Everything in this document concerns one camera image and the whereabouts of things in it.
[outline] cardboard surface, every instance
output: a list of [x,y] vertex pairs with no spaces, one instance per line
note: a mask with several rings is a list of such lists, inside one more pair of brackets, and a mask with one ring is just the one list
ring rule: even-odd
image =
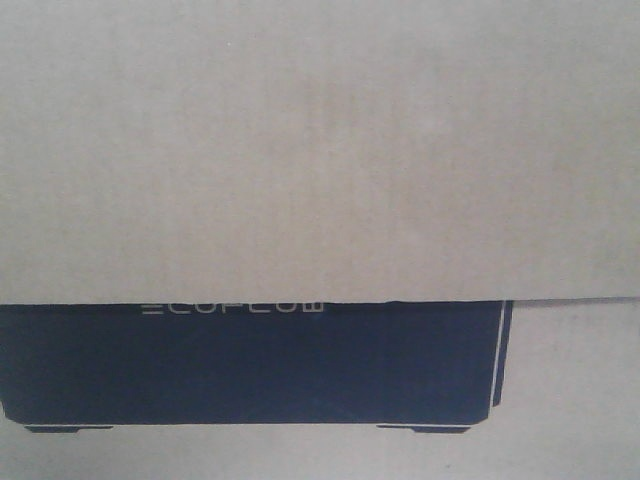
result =
[[4,2],[0,302],[636,295],[634,2]]

